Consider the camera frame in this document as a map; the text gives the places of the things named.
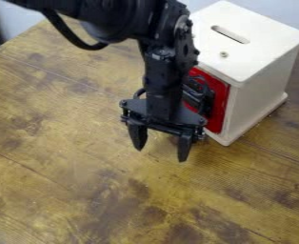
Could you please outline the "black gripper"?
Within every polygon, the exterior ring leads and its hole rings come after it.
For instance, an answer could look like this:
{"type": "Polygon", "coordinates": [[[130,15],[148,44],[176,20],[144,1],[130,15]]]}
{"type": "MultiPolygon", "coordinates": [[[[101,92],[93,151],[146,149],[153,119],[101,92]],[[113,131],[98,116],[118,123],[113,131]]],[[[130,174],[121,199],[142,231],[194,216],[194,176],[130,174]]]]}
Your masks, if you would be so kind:
{"type": "Polygon", "coordinates": [[[174,49],[141,51],[145,62],[142,88],[121,102],[122,122],[133,147],[140,151],[148,142],[148,130],[178,136],[177,160],[185,162],[193,140],[204,135],[205,119],[182,105],[182,84],[197,65],[200,52],[174,49]]]}

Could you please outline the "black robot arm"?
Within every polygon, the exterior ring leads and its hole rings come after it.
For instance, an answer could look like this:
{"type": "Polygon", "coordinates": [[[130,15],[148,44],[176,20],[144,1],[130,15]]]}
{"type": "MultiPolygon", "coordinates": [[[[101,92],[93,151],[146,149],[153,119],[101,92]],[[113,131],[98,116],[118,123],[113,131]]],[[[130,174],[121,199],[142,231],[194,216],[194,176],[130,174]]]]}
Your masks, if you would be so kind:
{"type": "Polygon", "coordinates": [[[98,51],[133,39],[145,63],[142,88],[120,102],[121,121],[141,150],[148,131],[177,137],[177,160],[204,136],[205,119],[184,104],[189,71],[198,65],[190,12],[177,0],[5,0],[38,11],[76,47],[98,51]]]}

